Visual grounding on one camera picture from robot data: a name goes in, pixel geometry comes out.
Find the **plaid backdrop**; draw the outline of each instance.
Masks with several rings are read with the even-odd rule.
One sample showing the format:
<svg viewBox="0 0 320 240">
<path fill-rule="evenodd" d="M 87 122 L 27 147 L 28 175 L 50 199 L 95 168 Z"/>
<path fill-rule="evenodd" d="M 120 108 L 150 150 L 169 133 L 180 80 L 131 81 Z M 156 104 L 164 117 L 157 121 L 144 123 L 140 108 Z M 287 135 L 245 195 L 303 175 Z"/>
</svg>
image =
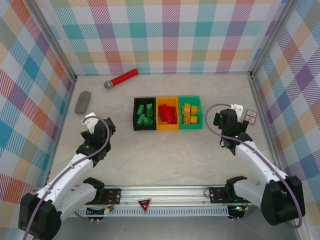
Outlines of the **plaid backdrop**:
<svg viewBox="0 0 320 240">
<path fill-rule="evenodd" d="M 44 182 L 72 82 L 23 0 L 0 0 L 0 239 Z"/>
<path fill-rule="evenodd" d="M 256 78 L 281 162 L 320 239 L 320 0 L 300 0 Z"/>
<path fill-rule="evenodd" d="M 134 68 L 140 73 L 247 72 L 259 41 L 269 35 L 266 19 L 275 23 L 281 12 L 272 10 L 281 0 L 37 2 L 76 72 L 87 75 Z"/>
</svg>

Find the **warning sign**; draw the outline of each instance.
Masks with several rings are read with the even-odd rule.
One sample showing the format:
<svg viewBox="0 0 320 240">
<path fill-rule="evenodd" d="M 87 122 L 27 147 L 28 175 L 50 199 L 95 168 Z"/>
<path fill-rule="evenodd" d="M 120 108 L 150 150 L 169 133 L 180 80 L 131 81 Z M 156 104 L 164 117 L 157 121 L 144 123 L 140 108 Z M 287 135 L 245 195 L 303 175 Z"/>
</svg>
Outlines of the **warning sign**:
<svg viewBox="0 0 320 240">
<path fill-rule="evenodd" d="M 140 204 L 140 206 L 143 208 L 143 210 L 144 210 L 145 212 L 147 212 L 147 210 L 148 210 L 148 207 L 149 207 L 149 205 L 150 205 L 151 199 L 152 199 L 152 198 L 143 199 L 143 200 L 139 200 L 139 201 L 138 201 L 138 203 Z"/>
</svg>

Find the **gray eraser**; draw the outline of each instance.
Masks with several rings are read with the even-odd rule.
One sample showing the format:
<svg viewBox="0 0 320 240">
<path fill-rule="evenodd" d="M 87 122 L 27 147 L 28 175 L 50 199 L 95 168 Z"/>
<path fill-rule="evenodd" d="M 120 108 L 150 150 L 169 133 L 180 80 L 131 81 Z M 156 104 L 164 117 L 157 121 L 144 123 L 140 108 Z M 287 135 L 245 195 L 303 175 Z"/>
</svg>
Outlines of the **gray eraser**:
<svg viewBox="0 0 320 240">
<path fill-rule="evenodd" d="M 80 93 L 80 96 L 74 108 L 74 111 L 76 114 L 84 114 L 86 112 L 87 107 L 89 105 L 90 98 L 91 98 L 91 92 L 83 91 Z"/>
</svg>

